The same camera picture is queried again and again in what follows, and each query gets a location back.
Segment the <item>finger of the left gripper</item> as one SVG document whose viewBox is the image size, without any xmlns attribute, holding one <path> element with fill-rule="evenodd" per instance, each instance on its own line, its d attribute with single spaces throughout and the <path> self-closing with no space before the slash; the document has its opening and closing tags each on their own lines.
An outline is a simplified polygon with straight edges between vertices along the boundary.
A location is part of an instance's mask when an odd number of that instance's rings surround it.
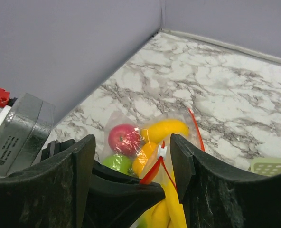
<svg viewBox="0 0 281 228">
<path fill-rule="evenodd" d="M 146 210 L 165 198 L 160 184 L 140 179 L 95 161 L 82 227 L 129 228 Z"/>
</svg>

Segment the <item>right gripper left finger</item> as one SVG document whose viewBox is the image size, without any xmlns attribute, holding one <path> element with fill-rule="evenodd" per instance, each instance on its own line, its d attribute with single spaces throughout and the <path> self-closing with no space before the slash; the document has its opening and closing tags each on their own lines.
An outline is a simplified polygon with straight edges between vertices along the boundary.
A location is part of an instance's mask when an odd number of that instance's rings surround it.
<svg viewBox="0 0 281 228">
<path fill-rule="evenodd" d="M 6 178 L 0 178 L 0 228 L 80 228 L 95 137 Z"/>
</svg>

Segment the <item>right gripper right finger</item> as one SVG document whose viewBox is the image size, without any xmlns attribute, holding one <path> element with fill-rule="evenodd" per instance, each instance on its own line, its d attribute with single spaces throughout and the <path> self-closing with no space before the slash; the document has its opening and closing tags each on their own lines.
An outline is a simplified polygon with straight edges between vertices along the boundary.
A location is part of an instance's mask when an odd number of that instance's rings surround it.
<svg viewBox="0 0 281 228">
<path fill-rule="evenodd" d="M 251 173 L 170 137 L 179 202 L 189 228 L 281 228 L 281 174 Z"/>
</svg>

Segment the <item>green apple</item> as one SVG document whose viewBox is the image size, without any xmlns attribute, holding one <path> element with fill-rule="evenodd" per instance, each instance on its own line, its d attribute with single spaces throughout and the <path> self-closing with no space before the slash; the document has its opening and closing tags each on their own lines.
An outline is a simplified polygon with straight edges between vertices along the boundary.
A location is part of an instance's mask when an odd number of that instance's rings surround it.
<svg viewBox="0 0 281 228">
<path fill-rule="evenodd" d="M 120 173 L 129 175 L 131 171 L 132 162 L 130 158 L 125 155 L 113 154 L 106 157 L 103 160 L 102 165 Z"/>
</svg>

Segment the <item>yellow banana bunch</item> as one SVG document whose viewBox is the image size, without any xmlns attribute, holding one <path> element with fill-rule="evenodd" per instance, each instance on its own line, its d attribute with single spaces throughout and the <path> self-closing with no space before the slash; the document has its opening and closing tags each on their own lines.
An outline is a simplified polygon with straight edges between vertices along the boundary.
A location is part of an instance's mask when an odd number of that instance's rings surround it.
<svg viewBox="0 0 281 228">
<path fill-rule="evenodd" d="M 165 199 L 146 210 L 138 219 L 139 228 L 186 228 L 183 205 L 178 200 L 170 155 L 167 154 L 153 182 L 161 185 Z"/>
</svg>

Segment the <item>orange yellow bell pepper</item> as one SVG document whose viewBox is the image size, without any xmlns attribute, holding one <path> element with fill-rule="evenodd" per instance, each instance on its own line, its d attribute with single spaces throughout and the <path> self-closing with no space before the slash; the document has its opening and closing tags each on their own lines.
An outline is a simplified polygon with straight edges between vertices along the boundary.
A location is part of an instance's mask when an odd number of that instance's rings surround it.
<svg viewBox="0 0 281 228">
<path fill-rule="evenodd" d="M 143 171 L 148 159 L 151 157 L 156 147 L 156 143 L 148 142 L 138 151 L 137 156 L 132 163 L 132 171 L 137 177 L 141 175 L 141 172 Z"/>
</svg>

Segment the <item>clear zip bag red zipper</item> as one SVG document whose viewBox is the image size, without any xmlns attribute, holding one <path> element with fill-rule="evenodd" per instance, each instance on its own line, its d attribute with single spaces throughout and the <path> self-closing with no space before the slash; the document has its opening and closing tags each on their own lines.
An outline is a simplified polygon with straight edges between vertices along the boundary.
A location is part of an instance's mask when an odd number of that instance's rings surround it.
<svg viewBox="0 0 281 228">
<path fill-rule="evenodd" d="M 100 163 L 102 164 L 103 160 L 113 154 L 120 154 L 114 152 L 109 144 L 108 144 L 108 135 L 110 130 L 120 124 L 131 124 L 139 129 L 139 134 L 141 136 L 140 130 L 145 127 L 149 126 L 151 124 L 154 124 L 160 120 L 164 119 L 179 119 L 182 120 L 189 128 L 189 133 L 188 136 L 185 136 L 183 134 L 180 134 L 184 136 L 186 139 L 191 141 L 196 147 L 198 147 L 201 150 L 204 150 L 204 144 L 203 140 L 196 122 L 196 119 L 194 117 L 193 112 L 190 109 L 182 109 L 182 110 L 176 110 L 176 111 L 170 111 L 165 114 L 159 115 L 157 117 L 152 118 L 146 123 L 135 123 L 128 117 L 126 117 L 122 112 L 120 111 L 114 111 L 106 126 L 104 127 L 104 148 L 103 151 L 98 154 L 98 157 L 100 159 Z M 157 175 L 157 172 L 159 170 L 159 167 L 161 165 L 165 166 L 165 159 L 167 154 L 170 155 L 170 135 L 168 135 L 166 138 L 164 138 L 161 142 L 157 144 L 157 147 L 155 148 L 154 152 L 152 153 L 151 157 L 148 159 L 147 164 L 145 165 L 143 171 L 141 172 L 141 175 L 138 177 L 141 179 L 142 183 L 149 184 L 153 182 L 153 179 Z M 141 138 L 141 143 L 139 145 L 139 148 L 137 149 L 136 153 L 134 156 L 129 157 L 131 162 L 133 163 L 134 159 L 137 156 L 138 151 L 147 143 L 145 140 Z M 130 176 L 137 177 L 136 174 L 132 171 L 130 171 Z"/>
</svg>

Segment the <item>green plastic basket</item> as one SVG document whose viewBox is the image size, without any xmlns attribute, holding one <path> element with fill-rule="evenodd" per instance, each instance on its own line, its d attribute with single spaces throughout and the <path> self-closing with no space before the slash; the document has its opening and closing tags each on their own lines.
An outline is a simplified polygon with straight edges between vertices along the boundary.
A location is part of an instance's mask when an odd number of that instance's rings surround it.
<svg viewBox="0 0 281 228">
<path fill-rule="evenodd" d="M 258 157 L 254 158 L 248 169 L 252 173 L 263 176 L 275 176 L 281 174 L 281 158 Z"/>
</svg>

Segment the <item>red apple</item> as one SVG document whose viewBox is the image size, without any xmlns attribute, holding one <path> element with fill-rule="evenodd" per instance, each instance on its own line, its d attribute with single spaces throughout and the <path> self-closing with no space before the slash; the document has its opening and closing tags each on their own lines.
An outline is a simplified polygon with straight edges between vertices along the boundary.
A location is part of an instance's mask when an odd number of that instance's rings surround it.
<svg viewBox="0 0 281 228">
<path fill-rule="evenodd" d="M 129 157 L 135 155 L 140 143 L 139 129 L 131 124 L 117 125 L 110 130 L 108 135 L 110 148 L 116 153 Z"/>
</svg>

